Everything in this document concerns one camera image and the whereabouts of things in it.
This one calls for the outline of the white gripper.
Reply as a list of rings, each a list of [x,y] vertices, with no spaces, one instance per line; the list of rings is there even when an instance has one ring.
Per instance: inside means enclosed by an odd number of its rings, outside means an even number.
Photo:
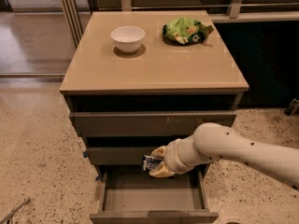
[[[165,166],[157,166],[149,171],[149,175],[157,178],[184,174],[199,164],[199,154],[191,136],[185,139],[176,139],[167,146],[157,147],[150,153],[151,157],[163,159]]]

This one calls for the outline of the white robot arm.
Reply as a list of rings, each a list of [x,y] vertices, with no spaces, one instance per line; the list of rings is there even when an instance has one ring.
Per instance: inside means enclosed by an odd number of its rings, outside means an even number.
[[[299,150],[254,141],[230,127],[204,123],[184,139],[156,148],[151,156],[160,163],[149,171],[154,177],[184,174],[195,166],[218,160],[236,161],[299,189]]]

